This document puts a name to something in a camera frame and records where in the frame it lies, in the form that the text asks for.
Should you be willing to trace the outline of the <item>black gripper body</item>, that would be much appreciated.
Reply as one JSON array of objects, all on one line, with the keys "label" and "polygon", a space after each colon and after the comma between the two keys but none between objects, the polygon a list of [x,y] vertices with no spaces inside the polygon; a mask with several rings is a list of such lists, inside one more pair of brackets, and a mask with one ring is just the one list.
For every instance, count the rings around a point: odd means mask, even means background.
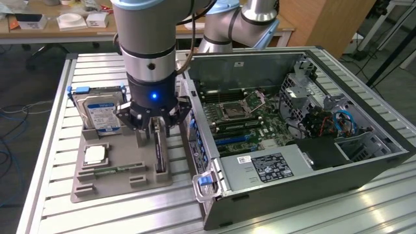
[{"label": "black gripper body", "polygon": [[173,72],[163,80],[155,82],[143,82],[135,80],[129,73],[127,84],[131,101],[142,107],[143,113],[149,109],[150,116],[161,116],[159,110],[170,111],[177,105],[177,98],[174,95],[175,73]]}]

